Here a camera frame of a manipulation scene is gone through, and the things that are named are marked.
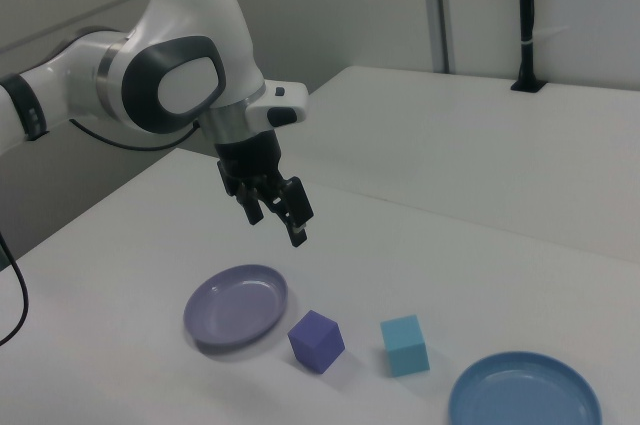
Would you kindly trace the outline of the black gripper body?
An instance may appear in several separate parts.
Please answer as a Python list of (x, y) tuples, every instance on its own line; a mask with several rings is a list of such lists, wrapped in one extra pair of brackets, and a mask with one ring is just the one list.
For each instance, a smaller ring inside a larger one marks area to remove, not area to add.
[(275, 192), (283, 177), (278, 169), (281, 149), (275, 132), (261, 132), (249, 139), (216, 144), (218, 168), (228, 194), (236, 194), (243, 184), (247, 188), (264, 187)]

